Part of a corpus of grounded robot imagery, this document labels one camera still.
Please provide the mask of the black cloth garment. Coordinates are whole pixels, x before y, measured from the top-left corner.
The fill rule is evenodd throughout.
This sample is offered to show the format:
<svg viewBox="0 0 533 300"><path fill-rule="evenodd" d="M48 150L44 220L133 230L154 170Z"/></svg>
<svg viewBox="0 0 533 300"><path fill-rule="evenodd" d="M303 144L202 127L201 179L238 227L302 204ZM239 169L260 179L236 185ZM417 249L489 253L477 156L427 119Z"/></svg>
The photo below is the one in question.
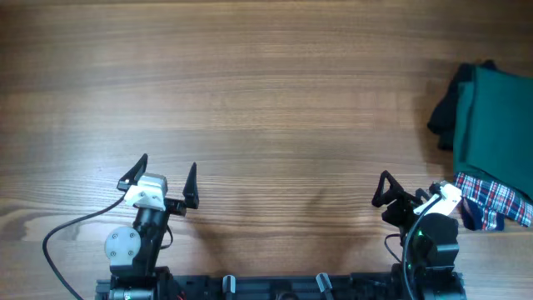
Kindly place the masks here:
<svg viewBox="0 0 533 300"><path fill-rule="evenodd" d="M453 75L444 97L438 102L427 123L428 129L439 136L437 147L440 150L452 151L456 126L456 109L460 97L459 85L471 80L475 67L496 70L493 60L485 60L480 64L462 63Z"/></svg>

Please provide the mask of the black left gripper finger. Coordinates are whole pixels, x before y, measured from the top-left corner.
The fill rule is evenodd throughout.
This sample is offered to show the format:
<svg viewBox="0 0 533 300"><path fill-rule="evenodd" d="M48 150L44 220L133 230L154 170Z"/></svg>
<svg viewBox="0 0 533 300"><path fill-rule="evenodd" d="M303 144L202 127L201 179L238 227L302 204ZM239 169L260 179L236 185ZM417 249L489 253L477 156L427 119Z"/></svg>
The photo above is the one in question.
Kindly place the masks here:
<svg viewBox="0 0 533 300"><path fill-rule="evenodd" d="M118 180L117 189L126 192L132 185L137 185L141 176L146 172L147 161L148 155L144 153L136 164Z"/></svg>
<svg viewBox="0 0 533 300"><path fill-rule="evenodd" d="M187 208L198 209L199 192L197 188L197 164L194 162L190 168L186 183L182 190L184 202Z"/></svg>

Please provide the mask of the navy blue cloth garment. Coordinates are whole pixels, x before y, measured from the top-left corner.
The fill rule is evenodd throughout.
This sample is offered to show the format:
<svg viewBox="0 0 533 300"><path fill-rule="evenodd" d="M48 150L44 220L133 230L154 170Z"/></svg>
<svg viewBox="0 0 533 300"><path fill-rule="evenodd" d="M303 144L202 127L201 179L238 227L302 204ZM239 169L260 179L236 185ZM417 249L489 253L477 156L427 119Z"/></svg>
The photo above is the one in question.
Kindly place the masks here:
<svg viewBox="0 0 533 300"><path fill-rule="evenodd" d="M461 201L461 219L463 226L471 231L503 231L505 218L502 214L477 205L463 198Z"/></svg>

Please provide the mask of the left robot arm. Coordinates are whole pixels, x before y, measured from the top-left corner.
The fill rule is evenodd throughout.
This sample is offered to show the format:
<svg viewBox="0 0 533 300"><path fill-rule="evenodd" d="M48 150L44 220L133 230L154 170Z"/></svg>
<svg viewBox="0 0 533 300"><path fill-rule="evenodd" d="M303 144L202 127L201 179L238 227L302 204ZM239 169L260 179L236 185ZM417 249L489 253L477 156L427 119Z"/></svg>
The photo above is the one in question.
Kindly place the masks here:
<svg viewBox="0 0 533 300"><path fill-rule="evenodd" d="M127 205L137 209L130 227L119 227L107 237L104 250L109 259L111 279L97 284L96 299L185 299L186 293L168 267L158 267L159 252L165 248L168 220L184 217L199 207L197 165L193 163L182 190L182 199L167 196L167 179L147 172L148 155L117 182Z"/></svg>

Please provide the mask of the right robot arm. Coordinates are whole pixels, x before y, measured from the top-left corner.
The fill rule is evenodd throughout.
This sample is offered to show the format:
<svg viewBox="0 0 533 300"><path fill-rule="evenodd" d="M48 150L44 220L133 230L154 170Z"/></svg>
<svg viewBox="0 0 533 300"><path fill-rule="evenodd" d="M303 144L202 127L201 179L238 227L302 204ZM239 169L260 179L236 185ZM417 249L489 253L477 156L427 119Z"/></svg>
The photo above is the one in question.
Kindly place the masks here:
<svg viewBox="0 0 533 300"><path fill-rule="evenodd" d="M400 299L466 298L455 271L459 223L451 217L460 201L460 189L447 181L410 194L387 170L381 173L371 204L384 206L382 220L399 229L402 251L391 282Z"/></svg>

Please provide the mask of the green cloth garment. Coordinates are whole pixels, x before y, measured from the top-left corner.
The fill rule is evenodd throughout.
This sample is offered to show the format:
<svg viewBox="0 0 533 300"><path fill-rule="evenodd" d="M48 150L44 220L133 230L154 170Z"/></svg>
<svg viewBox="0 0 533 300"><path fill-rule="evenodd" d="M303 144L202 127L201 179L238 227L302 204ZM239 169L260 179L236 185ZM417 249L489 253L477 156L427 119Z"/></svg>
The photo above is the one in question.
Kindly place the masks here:
<svg viewBox="0 0 533 300"><path fill-rule="evenodd" d="M459 84L453 169L532 197L532 79L474 67Z"/></svg>

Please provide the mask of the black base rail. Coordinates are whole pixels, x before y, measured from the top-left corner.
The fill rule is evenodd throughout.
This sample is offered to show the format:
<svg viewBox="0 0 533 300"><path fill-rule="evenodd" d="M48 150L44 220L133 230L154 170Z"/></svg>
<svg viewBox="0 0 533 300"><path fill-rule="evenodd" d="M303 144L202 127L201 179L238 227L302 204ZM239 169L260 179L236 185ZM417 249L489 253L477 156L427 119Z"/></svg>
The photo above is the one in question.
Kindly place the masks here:
<svg viewBox="0 0 533 300"><path fill-rule="evenodd" d="M158 287L120 287L97 281L96 299L465 299L461 277L444 282L424 281L403 290L401 277L390 272L292 277L175 276Z"/></svg>

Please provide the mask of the red plaid cloth garment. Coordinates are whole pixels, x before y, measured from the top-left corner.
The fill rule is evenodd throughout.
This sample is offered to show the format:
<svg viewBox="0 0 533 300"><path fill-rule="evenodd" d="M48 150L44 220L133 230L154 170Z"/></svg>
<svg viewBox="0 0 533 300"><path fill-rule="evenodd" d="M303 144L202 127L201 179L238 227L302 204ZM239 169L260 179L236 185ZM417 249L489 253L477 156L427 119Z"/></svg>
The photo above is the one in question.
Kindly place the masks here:
<svg viewBox="0 0 533 300"><path fill-rule="evenodd" d="M463 172L454 175L454 185L461 190L463 198L479 206L487 207L502 214L506 219L517 222L522 227L532 225L532 202L511 187L484 180Z"/></svg>

